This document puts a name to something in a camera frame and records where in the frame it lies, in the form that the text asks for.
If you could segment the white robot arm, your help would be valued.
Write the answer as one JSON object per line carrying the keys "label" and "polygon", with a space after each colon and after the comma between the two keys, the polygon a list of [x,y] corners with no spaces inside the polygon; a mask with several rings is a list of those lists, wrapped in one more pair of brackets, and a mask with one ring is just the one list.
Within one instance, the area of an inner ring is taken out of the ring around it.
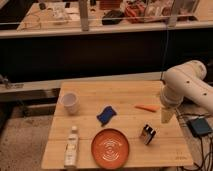
{"label": "white robot arm", "polygon": [[213,87],[204,82],[206,74],[206,66],[199,60],[176,65],[164,72],[164,87],[160,91],[160,101],[164,106],[162,123],[171,120],[172,114],[168,110],[179,107],[184,98],[213,114]]}

